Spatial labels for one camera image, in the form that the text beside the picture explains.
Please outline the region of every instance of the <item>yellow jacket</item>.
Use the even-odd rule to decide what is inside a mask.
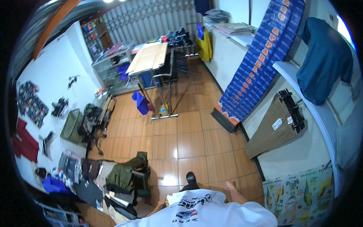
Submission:
[[[209,34],[205,28],[204,28],[204,40],[201,40],[200,38],[197,37],[197,45],[199,48],[200,59],[202,59],[203,61],[209,61],[210,59],[212,59],[213,54],[212,54],[211,42],[209,40]]]

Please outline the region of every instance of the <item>white t-shirt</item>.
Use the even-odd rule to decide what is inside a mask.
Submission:
[[[263,226],[276,227],[276,217],[256,202],[224,203],[220,191],[188,190],[167,196],[170,206],[147,218],[130,220],[120,226]]]

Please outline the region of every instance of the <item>price tag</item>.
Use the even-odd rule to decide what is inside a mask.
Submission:
[[[273,130],[276,131],[276,129],[278,129],[278,127],[280,127],[280,125],[282,125],[282,119],[281,118],[277,119],[275,121],[275,123],[272,125]]]
[[[287,124],[289,125],[289,124],[291,124],[293,122],[293,118],[290,116],[290,117],[288,117],[288,119],[287,119]]]

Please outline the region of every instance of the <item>person's arm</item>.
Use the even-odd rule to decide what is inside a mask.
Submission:
[[[223,189],[230,192],[232,202],[237,202],[241,205],[248,202],[248,200],[237,190],[235,182],[233,181],[224,182]]]
[[[148,215],[146,215],[145,217],[150,217],[151,215],[155,214],[156,212],[160,211],[163,209],[163,205],[164,205],[164,202],[162,201],[159,201],[158,202],[158,205],[155,207],[155,209]]]

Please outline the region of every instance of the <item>person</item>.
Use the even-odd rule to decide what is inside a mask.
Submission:
[[[223,189],[231,193],[232,202],[224,203],[220,191],[200,189],[193,172],[187,174],[188,185],[167,196],[169,206],[159,201],[145,218],[130,220],[120,226],[277,226],[276,217],[256,202],[241,195],[235,182],[226,181]]]

